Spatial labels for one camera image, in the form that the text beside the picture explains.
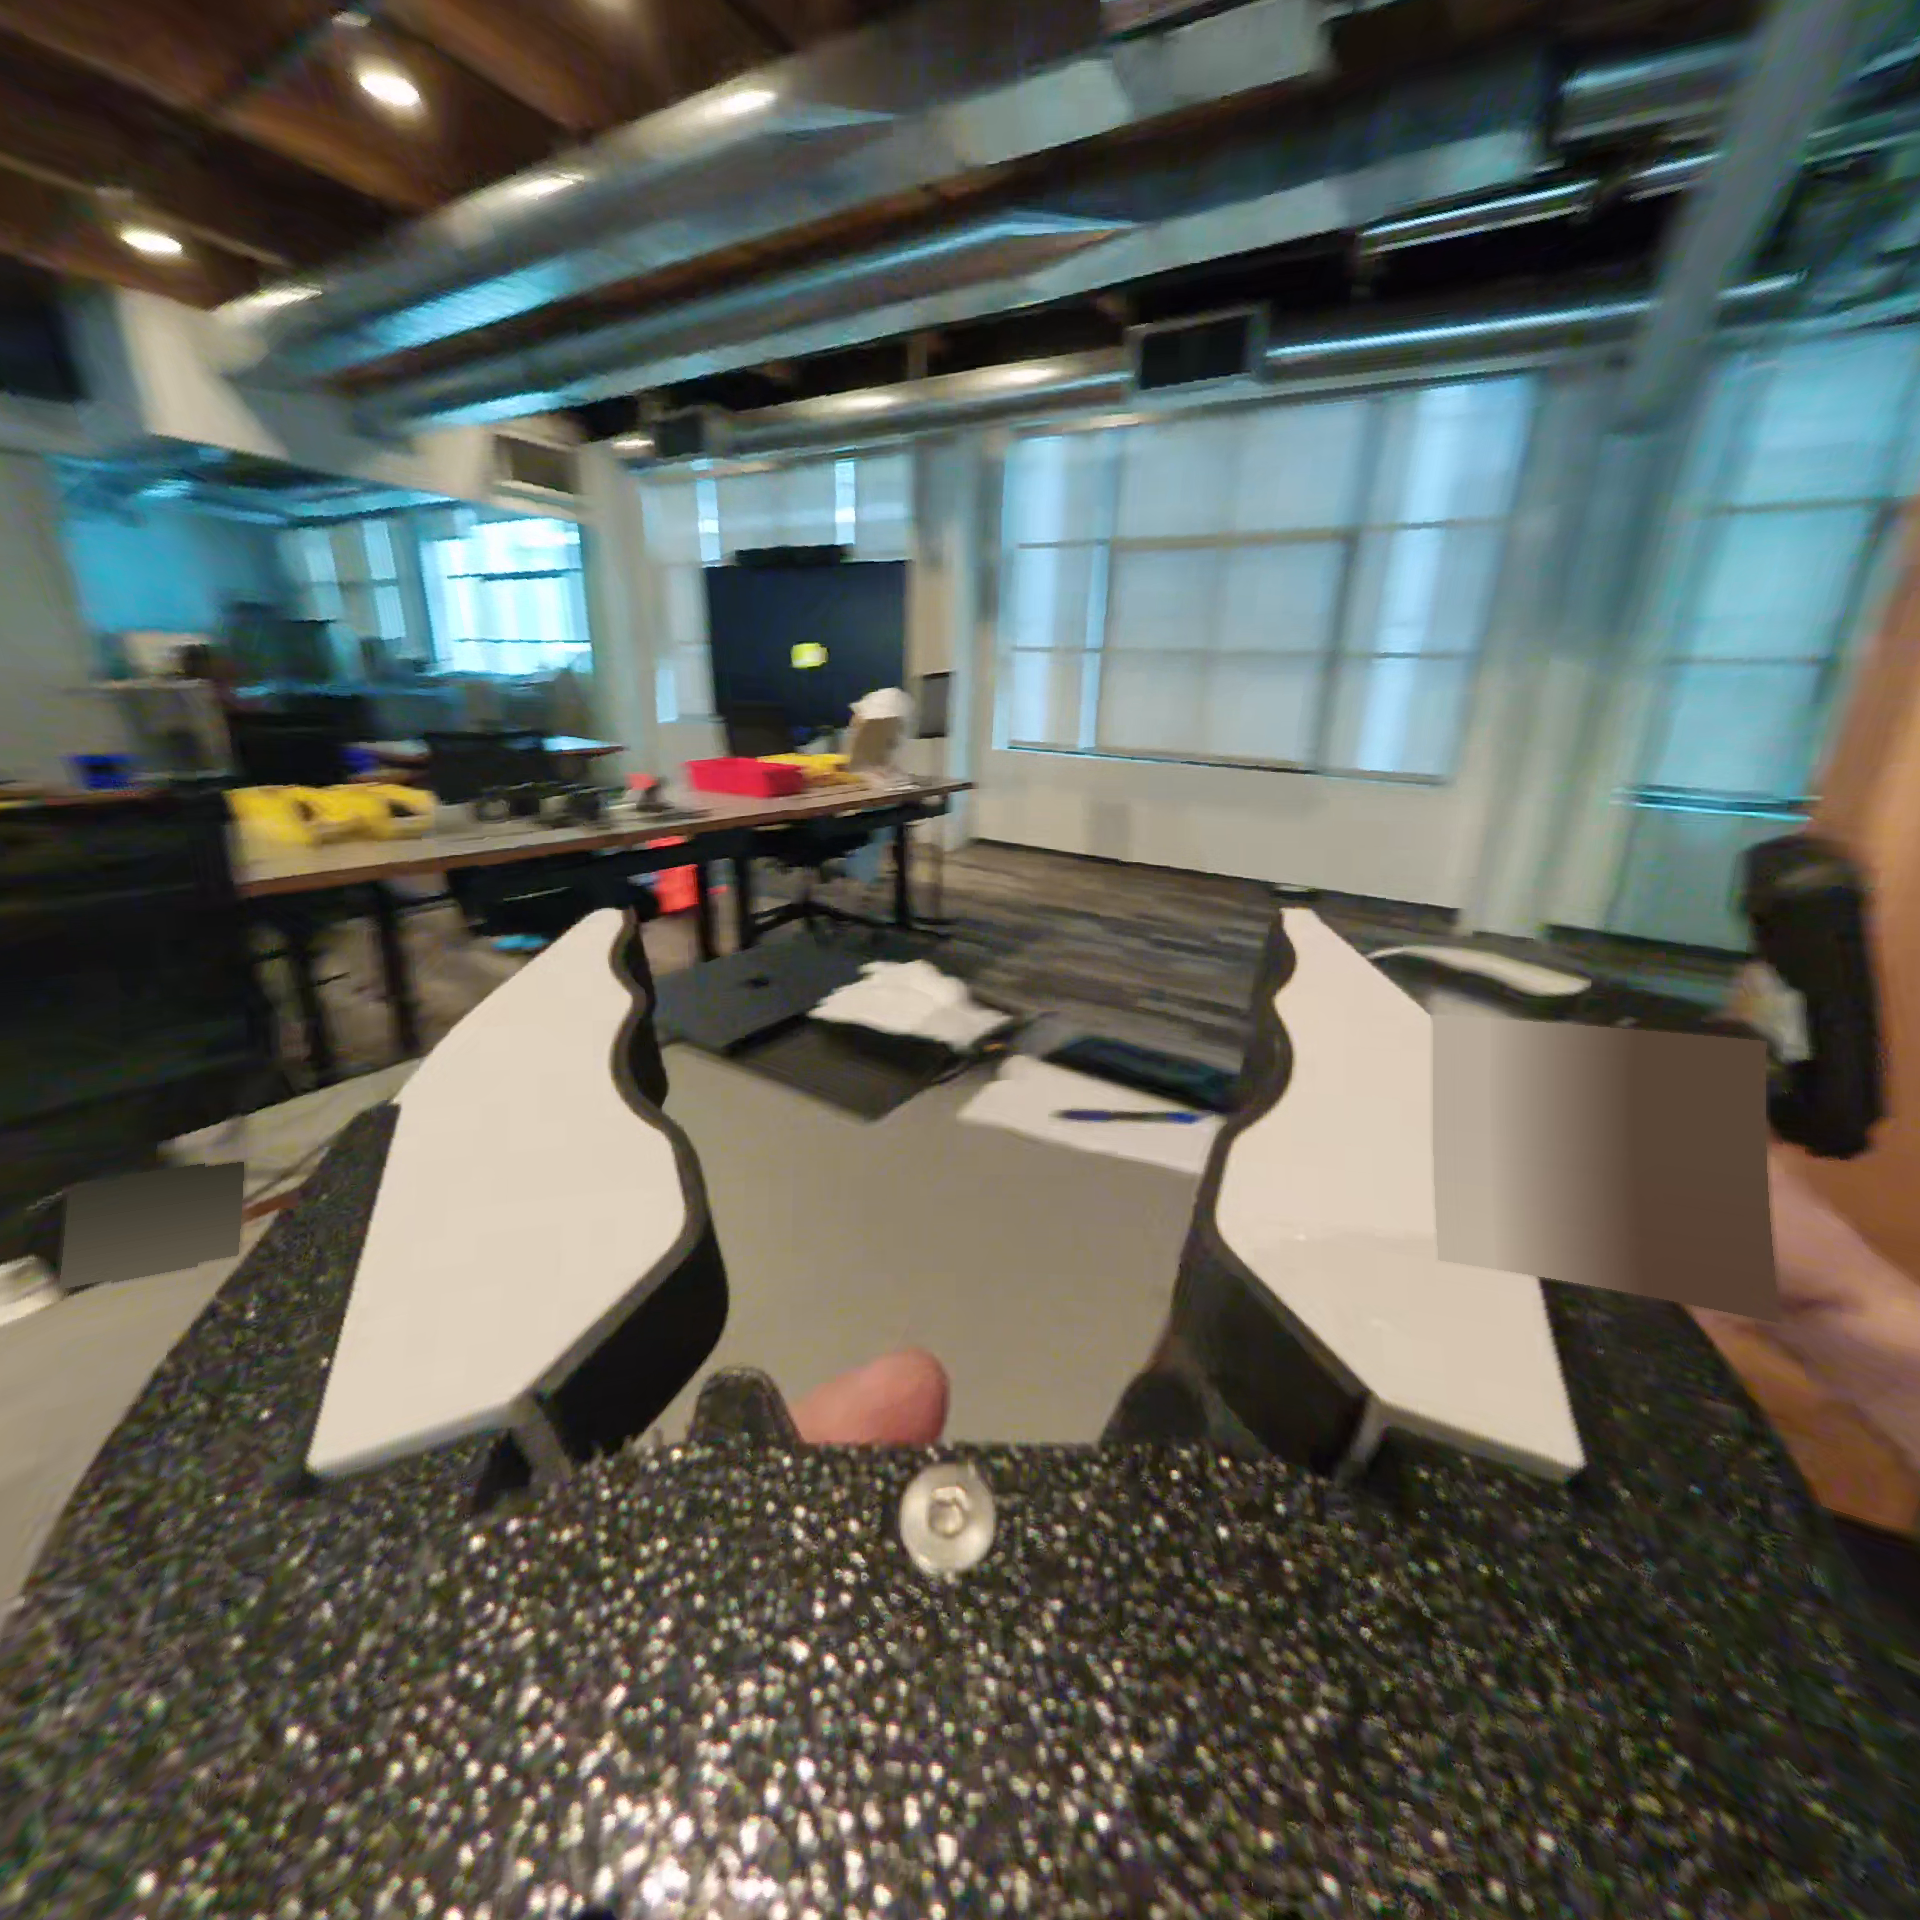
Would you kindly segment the white paper sheet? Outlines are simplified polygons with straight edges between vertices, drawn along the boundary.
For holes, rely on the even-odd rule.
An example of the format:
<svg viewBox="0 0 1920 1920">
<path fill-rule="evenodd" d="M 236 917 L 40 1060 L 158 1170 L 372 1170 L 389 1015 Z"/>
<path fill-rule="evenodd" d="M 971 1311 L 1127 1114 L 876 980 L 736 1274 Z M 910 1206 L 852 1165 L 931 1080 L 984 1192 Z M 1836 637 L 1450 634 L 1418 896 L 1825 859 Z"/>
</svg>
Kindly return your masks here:
<svg viewBox="0 0 1920 1920">
<path fill-rule="evenodd" d="M 1164 1169 L 1200 1179 L 1225 1121 L 1208 1125 L 1070 1125 L 1053 1116 L 1060 1109 L 1190 1109 L 1158 1096 L 1057 1069 L 1044 1059 L 1007 1059 L 959 1109 L 962 1125 L 996 1130 L 1021 1141 Z"/>
</svg>

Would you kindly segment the crumpled white papers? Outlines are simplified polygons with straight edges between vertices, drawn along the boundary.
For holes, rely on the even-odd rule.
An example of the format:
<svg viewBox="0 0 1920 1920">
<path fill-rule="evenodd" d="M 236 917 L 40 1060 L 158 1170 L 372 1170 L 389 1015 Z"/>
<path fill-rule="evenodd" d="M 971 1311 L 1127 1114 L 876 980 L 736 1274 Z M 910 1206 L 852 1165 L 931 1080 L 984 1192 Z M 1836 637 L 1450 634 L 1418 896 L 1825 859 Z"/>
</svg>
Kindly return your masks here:
<svg viewBox="0 0 1920 1920">
<path fill-rule="evenodd" d="M 1021 1016 L 990 1007 L 928 960 L 866 962 L 808 1011 L 808 1021 L 894 1042 L 974 1052 L 1009 1034 Z"/>
</svg>

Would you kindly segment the long wooden desk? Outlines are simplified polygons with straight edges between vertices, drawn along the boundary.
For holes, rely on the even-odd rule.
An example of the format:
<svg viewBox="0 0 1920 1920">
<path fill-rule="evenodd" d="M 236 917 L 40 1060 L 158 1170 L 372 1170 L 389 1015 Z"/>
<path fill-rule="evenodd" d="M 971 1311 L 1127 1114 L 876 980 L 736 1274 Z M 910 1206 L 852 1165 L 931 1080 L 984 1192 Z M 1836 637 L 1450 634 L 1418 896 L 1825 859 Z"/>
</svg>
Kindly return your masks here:
<svg viewBox="0 0 1920 1920">
<path fill-rule="evenodd" d="M 874 830 L 892 830 L 891 924 L 914 930 L 910 894 L 909 826 L 940 818 L 949 804 L 972 792 L 972 781 L 909 776 L 866 785 L 843 785 L 780 798 L 696 794 L 691 806 L 663 818 L 601 822 L 595 826 L 437 825 L 389 838 L 346 838 L 301 847 L 233 822 L 228 855 L 242 901 L 370 894 L 361 907 L 377 937 L 382 993 L 393 1042 L 402 1060 L 421 1057 L 421 1009 L 409 948 L 401 933 L 401 907 L 391 886 L 401 879 L 444 876 L 517 863 L 582 861 L 592 855 L 636 852 L 640 875 L 678 867 L 709 869 L 732 863 L 736 938 L 743 946 L 775 928 L 775 918 L 751 907 L 753 867 L 759 844 L 772 832 L 843 818 L 869 821 Z"/>
</svg>

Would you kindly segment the person's right hand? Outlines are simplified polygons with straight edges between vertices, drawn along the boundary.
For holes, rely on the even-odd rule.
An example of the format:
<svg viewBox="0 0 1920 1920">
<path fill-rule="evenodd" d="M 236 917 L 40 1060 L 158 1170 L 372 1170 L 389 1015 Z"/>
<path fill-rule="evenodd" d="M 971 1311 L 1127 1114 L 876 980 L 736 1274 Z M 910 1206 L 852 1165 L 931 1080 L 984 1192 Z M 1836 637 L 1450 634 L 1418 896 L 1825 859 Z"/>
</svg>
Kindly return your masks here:
<svg viewBox="0 0 1920 1920">
<path fill-rule="evenodd" d="M 1869 883 L 1887 1110 L 1870 1151 L 1851 1163 L 1771 1145 L 1780 1315 L 1759 1333 L 1903 1462 L 1903 1508 L 1862 1517 L 1908 1530 L 1919 1469 L 1917 498 L 1899 516 L 1891 587 L 1842 700 L 1812 822 Z"/>
</svg>

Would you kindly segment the yellow bin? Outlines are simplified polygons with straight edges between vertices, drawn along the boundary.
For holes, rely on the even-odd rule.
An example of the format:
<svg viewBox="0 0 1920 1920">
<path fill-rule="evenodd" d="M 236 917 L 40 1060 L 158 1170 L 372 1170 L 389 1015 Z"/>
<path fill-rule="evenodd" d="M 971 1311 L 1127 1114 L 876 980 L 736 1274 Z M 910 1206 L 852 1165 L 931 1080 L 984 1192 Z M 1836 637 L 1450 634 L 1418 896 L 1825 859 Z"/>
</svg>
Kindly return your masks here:
<svg viewBox="0 0 1920 1920">
<path fill-rule="evenodd" d="M 224 798 L 235 829 L 248 844 L 282 852 L 410 842 L 430 835 L 439 822 L 432 792 L 389 781 L 240 785 L 228 789 Z"/>
</svg>

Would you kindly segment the cardboard box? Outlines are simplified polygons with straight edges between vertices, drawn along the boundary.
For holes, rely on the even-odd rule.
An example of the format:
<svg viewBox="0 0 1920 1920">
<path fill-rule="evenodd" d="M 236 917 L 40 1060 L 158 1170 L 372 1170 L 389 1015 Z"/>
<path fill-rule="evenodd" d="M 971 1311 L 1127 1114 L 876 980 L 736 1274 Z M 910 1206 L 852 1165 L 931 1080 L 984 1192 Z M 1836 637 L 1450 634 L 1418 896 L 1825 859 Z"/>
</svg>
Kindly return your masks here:
<svg viewBox="0 0 1920 1920">
<path fill-rule="evenodd" d="M 878 686 L 852 703 L 844 731 L 844 773 L 862 785 L 898 782 L 901 749 L 916 737 L 914 697 Z"/>
</svg>

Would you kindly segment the wide metal duct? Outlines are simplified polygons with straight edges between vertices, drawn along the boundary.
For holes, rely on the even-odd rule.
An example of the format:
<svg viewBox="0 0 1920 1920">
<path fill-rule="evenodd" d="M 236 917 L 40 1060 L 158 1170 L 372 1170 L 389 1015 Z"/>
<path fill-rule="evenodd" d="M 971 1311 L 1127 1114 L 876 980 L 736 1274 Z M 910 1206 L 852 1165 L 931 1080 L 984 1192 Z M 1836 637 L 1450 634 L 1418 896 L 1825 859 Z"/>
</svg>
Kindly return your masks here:
<svg viewBox="0 0 1920 1920">
<path fill-rule="evenodd" d="M 916 4 L 233 300 L 209 354 L 384 440 L 1101 296 L 1280 198 L 1152 211 L 1177 181 L 1073 156 L 1335 72 L 1329 4 Z"/>
</svg>

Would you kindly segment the black case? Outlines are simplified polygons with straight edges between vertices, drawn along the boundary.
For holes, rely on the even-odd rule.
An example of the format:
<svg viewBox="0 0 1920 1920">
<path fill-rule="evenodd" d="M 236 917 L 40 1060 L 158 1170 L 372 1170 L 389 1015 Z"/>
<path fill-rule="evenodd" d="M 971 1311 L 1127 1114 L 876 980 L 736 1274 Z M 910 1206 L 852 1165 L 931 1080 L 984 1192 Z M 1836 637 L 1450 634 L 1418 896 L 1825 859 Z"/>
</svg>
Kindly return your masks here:
<svg viewBox="0 0 1920 1920">
<path fill-rule="evenodd" d="M 1238 1072 L 1203 1060 L 1097 1034 L 1051 1046 L 1040 1059 L 1107 1087 L 1158 1096 L 1174 1106 L 1225 1116 L 1237 1106 Z"/>
</svg>

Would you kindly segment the black cabinet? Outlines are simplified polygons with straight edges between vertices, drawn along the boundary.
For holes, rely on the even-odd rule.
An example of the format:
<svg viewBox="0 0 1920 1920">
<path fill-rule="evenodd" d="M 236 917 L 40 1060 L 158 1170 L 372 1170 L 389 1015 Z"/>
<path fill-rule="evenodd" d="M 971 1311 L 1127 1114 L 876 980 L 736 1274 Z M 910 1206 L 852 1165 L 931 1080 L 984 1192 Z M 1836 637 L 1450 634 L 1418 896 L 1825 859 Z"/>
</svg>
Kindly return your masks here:
<svg viewBox="0 0 1920 1920">
<path fill-rule="evenodd" d="M 2 1201 L 142 1170 L 279 1087 L 216 789 L 2 813 Z"/>
</svg>

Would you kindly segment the flat white object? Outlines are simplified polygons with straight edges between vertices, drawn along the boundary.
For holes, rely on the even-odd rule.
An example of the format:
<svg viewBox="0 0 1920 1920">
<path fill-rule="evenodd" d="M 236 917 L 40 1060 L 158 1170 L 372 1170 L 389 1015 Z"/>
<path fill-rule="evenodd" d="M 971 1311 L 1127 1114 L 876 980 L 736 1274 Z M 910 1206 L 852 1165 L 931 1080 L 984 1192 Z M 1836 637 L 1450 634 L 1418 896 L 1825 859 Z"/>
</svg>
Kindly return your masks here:
<svg viewBox="0 0 1920 1920">
<path fill-rule="evenodd" d="M 1395 945 L 1373 948 L 1367 959 L 1380 969 L 1425 969 L 1449 983 L 1472 984 L 1477 993 L 1529 1004 L 1579 1003 L 1595 991 L 1595 980 L 1585 972 L 1475 946 Z"/>
</svg>

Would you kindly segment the black folder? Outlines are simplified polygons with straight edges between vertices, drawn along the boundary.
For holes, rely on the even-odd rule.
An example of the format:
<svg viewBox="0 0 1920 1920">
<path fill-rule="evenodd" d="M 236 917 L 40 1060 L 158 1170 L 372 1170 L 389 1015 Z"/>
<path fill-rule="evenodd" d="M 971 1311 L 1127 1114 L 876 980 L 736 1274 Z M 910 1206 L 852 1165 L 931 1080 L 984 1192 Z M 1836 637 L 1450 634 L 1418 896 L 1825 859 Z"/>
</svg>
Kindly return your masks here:
<svg viewBox="0 0 1920 1920">
<path fill-rule="evenodd" d="M 972 1067 L 995 1059 L 1029 1023 L 965 984 L 977 1000 L 1019 1015 L 1014 1029 L 965 1055 L 910 1041 L 870 1037 L 808 1021 L 808 1011 L 851 983 L 866 962 L 926 960 L 962 983 L 926 942 L 882 934 L 825 942 L 808 934 L 772 938 L 656 980 L 656 1029 L 674 1042 L 732 1063 L 760 1080 L 801 1092 L 841 1114 L 876 1122 Z"/>
</svg>

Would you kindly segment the large paned window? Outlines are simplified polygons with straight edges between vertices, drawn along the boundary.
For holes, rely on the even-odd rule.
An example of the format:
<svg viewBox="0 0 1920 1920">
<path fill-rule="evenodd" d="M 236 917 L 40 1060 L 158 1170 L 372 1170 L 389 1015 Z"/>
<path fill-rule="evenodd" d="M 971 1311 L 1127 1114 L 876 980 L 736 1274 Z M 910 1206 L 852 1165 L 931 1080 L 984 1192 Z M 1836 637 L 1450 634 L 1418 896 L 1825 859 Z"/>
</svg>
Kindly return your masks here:
<svg viewBox="0 0 1920 1920">
<path fill-rule="evenodd" d="M 1016 439 L 995 747 L 1453 781 L 1541 413 L 1518 373 Z"/>
</svg>

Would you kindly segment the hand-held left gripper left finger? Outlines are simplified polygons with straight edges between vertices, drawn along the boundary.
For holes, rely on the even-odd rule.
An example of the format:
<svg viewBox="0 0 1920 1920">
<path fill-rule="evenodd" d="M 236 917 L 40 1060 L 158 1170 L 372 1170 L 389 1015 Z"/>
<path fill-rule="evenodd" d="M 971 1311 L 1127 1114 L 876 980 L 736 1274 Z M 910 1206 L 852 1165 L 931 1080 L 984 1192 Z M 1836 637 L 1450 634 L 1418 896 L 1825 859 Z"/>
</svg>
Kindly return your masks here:
<svg viewBox="0 0 1920 1920">
<path fill-rule="evenodd" d="M 531 1478 L 640 1445 L 731 1312 L 695 1142 L 666 1110 L 635 910 L 590 912 L 397 1096 L 305 1471 L 462 1443 Z"/>
</svg>

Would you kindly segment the person's left hand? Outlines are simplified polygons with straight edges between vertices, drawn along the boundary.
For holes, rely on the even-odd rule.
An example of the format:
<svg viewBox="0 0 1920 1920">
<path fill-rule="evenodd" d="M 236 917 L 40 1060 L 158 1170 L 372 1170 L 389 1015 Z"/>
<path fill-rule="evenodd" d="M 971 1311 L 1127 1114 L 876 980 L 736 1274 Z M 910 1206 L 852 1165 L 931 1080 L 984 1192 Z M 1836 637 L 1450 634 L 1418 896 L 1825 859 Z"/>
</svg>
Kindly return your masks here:
<svg viewBox="0 0 1920 1920">
<path fill-rule="evenodd" d="M 789 1409 L 811 1447 L 931 1448 L 949 1428 L 944 1365 L 920 1348 L 874 1357 L 814 1389 Z"/>
</svg>

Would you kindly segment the black wall screen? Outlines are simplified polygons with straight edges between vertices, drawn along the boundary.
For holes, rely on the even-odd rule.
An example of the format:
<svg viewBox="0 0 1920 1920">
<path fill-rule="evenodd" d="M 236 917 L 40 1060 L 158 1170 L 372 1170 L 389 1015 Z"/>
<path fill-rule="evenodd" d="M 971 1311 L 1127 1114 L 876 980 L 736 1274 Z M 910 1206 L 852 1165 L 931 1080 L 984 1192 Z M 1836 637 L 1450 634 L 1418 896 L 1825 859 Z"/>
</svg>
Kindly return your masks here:
<svg viewBox="0 0 1920 1920">
<path fill-rule="evenodd" d="M 906 560 L 704 569 L 719 717 L 766 710 L 829 731 L 865 698 L 906 690 L 909 580 Z"/>
</svg>

